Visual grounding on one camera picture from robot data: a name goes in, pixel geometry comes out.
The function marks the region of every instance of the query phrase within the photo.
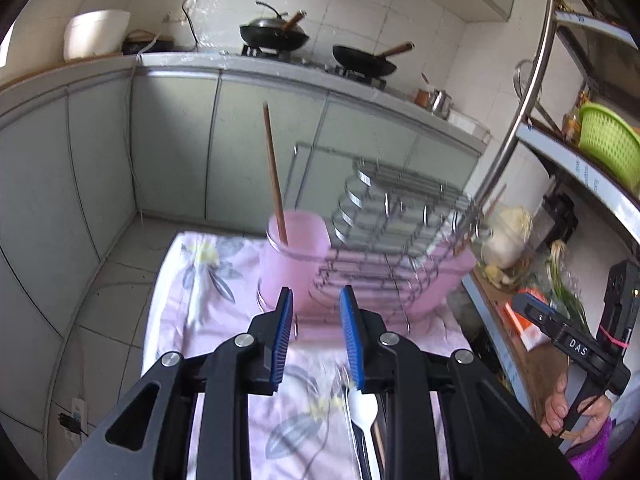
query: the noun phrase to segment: wooden pan handle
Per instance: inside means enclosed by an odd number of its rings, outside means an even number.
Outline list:
[[[299,10],[296,12],[291,19],[282,26],[282,30],[287,31],[292,28],[297,22],[299,22],[302,18],[306,16],[306,12],[304,10]]]
[[[415,45],[411,43],[411,41],[406,41],[390,48],[389,50],[385,50],[382,54],[377,54],[376,57],[389,57],[395,56],[396,54],[402,54],[403,52],[410,51],[414,46]]]

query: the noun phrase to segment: pink strap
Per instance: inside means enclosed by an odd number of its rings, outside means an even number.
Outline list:
[[[607,336],[607,339],[609,339],[609,341],[611,341],[614,345],[618,345],[620,348],[629,348],[629,344],[628,343],[624,343],[622,341],[619,341],[618,339],[616,339],[615,337],[609,335],[609,332],[607,332],[606,330],[604,330],[604,327],[602,325],[600,325],[598,327],[600,330],[602,330],[602,333]]]

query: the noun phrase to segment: wok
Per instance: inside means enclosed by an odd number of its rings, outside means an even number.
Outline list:
[[[401,43],[398,46],[385,50],[381,54],[374,56],[369,52],[364,52],[350,46],[334,45],[335,60],[345,69],[353,70],[367,77],[384,77],[396,70],[396,66],[387,61],[386,58],[408,52],[414,47],[410,41]]]
[[[240,36],[252,48],[268,48],[290,52],[296,50],[309,39],[298,22],[306,16],[306,12],[299,10],[289,21],[283,19],[276,9],[264,2],[256,1],[256,5],[268,7],[276,13],[274,18],[257,18],[246,25],[240,26]]]

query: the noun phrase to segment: cabinet door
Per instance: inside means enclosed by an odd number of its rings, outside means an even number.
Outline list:
[[[141,76],[134,83],[131,142],[143,209],[203,219],[207,152],[218,80]]]
[[[322,122],[318,145],[402,166],[416,135],[413,129],[350,101],[331,102]],[[298,207],[329,218],[344,191],[344,181],[352,174],[350,158],[316,150]]]
[[[463,189],[477,161],[478,154],[468,148],[424,133],[412,150],[407,168]]]
[[[69,96],[71,153],[82,210],[102,258],[134,212],[125,97],[117,80]]]
[[[49,381],[61,344],[0,255],[0,411],[46,429]]]
[[[293,148],[312,142],[324,92],[258,86],[249,79],[223,80],[211,141],[207,219],[263,233],[273,211],[262,104],[267,101],[281,191]]]
[[[0,204],[4,254],[63,333],[98,265],[74,185],[64,99],[0,132]]]
[[[24,463],[37,478],[44,479],[46,468],[42,456],[42,433],[16,422],[4,413],[0,413],[0,424]]]

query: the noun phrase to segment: white plastic spoon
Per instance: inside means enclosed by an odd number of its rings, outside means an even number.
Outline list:
[[[373,445],[371,427],[378,416],[378,400],[375,394],[363,394],[360,390],[349,390],[347,395],[351,420],[364,433],[364,445],[369,459],[371,480],[380,480],[380,468]]]

